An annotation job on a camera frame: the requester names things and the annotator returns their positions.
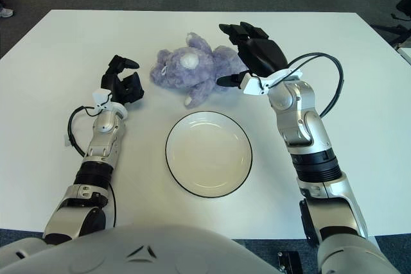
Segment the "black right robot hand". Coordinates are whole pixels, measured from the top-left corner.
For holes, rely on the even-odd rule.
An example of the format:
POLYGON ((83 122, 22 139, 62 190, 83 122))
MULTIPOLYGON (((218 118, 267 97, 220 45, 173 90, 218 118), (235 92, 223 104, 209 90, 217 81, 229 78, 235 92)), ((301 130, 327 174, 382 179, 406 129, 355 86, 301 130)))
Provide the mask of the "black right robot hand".
POLYGON ((287 59, 280 47, 270 40, 261 28, 247 22, 241 22, 239 25, 220 24, 219 28, 229 36, 232 44, 238 47, 238 56, 247 68, 240 73, 218 78, 217 85, 239 87, 247 73, 267 78, 288 67, 287 59))

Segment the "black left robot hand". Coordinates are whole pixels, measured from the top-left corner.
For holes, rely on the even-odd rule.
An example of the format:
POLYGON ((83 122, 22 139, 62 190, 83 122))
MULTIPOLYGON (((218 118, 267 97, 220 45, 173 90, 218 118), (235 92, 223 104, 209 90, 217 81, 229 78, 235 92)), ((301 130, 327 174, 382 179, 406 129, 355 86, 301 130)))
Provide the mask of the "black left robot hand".
POLYGON ((124 105, 140 100, 144 96, 144 90, 139 75, 134 72, 131 75, 119 79, 118 74, 124 69, 138 69, 139 64, 133 60, 114 55, 109 62, 109 67, 101 78, 101 88, 110 91, 110 100, 124 105))

